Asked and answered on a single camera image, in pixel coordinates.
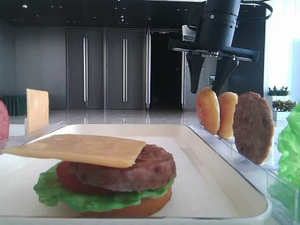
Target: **tomato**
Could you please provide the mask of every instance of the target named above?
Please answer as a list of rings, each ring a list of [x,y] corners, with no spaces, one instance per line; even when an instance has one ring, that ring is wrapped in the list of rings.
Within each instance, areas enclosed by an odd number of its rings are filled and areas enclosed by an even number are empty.
[[[70,173],[69,163],[67,161],[57,166],[56,173],[61,185],[70,191],[85,195],[106,195],[115,193],[114,191],[101,187],[83,184],[74,174]]]

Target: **bottom bun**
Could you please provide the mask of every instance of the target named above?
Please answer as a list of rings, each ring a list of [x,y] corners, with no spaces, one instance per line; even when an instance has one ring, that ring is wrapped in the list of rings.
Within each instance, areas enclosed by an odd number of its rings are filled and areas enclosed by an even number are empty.
[[[108,212],[84,212],[81,215],[89,218],[117,218],[117,217],[148,217],[160,211],[170,200],[172,195],[171,187],[168,193],[160,198],[143,198],[139,205],[129,206],[120,210]]]

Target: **gray door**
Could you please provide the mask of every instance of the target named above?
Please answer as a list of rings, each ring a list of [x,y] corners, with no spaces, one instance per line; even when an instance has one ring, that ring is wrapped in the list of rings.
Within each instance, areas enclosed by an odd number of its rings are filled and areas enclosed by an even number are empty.
[[[67,53],[69,109],[103,109],[103,31],[68,29]]]
[[[122,30],[107,31],[107,106],[125,109],[125,36]]]
[[[107,31],[108,109],[143,108],[143,32]]]
[[[143,109],[143,32],[127,31],[126,109]]]

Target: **beef patty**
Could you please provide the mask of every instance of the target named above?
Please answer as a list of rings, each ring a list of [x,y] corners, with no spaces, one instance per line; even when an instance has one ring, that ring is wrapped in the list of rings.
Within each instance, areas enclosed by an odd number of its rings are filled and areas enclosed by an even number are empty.
[[[70,171],[84,184],[127,192],[154,190],[176,177],[172,154],[156,145],[147,144],[129,168],[112,168],[69,162]]]

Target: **cheese slice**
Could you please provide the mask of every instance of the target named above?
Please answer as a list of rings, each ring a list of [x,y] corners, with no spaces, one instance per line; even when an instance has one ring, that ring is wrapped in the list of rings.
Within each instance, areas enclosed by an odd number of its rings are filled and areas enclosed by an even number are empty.
[[[145,145],[143,141],[109,136],[54,135],[4,150],[4,153],[127,168],[135,163]]]

